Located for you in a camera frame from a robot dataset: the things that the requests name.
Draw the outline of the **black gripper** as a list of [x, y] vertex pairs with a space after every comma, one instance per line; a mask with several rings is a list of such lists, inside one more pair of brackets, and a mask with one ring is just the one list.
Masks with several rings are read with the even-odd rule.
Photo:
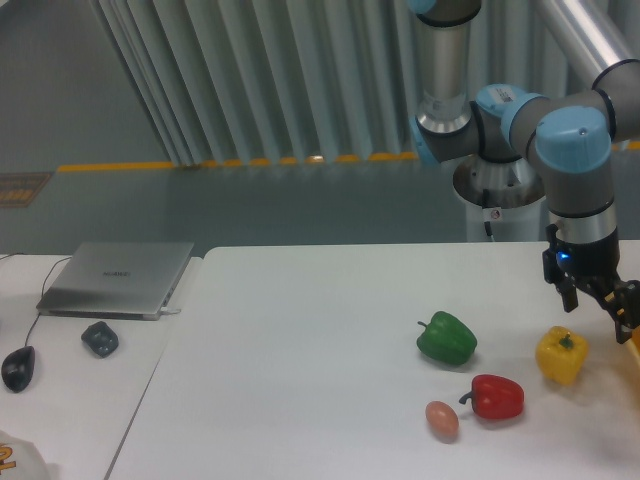
[[577, 289], [570, 278], [588, 281], [583, 291], [613, 320], [616, 341], [629, 341], [639, 327], [639, 281], [620, 280], [618, 231], [595, 242], [570, 243], [561, 240], [559, 228], [551, 224], [546, 227], [546, 239], [543, 277], [547, 283], [555, 284], [563, 310], [570, 313], [579, 305]]

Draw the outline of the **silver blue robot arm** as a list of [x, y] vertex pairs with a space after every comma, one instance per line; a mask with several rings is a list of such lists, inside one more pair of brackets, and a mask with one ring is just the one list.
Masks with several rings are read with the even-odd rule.
[[572, 311], [594, 298], [619, 343], [639, 325], [639, 284], [622, 280], [610, 164], [614, 143], [639, 134], [639, 62], [607, 14], [591, 1], [538, 1], [536, 12], [586, 83], [560, 99], [508, 85], [468, 100], [465, 66], [477, 1], [412, 1], [434, 35], [432, 82], [411, 123], [429, 163], [475, 155], [489, 163], [528, 162], [539, 176], [550, 223], [545, 280]]

